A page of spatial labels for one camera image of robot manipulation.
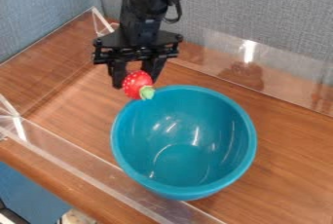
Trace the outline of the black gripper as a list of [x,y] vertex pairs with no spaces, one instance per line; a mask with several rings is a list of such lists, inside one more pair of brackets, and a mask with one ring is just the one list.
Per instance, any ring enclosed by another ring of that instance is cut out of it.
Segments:
[[153,82],[157,82],[167,59],[179,54],[178,44],[182,41],[183,36],[178,33],[149,30],[129,34],[121,26],[92,41],[92,62],[108,63],[108,73],[116,89],[122,88],[126,62],[130,61],[142,61],[142,70],[150,75]]

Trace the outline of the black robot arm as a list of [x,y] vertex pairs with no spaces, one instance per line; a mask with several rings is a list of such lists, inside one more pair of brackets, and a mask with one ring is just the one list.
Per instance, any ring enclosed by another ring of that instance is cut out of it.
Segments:
[[98,37],[92,44],[92,62],[106,64],[112,86],[122,88],[131,61],[142,62],[142,70],[157,81],[169,58],[179,54],[183,36],[161,30],[162,22],[177,23],[182,17],[181,0],[122,0],[119,28]]

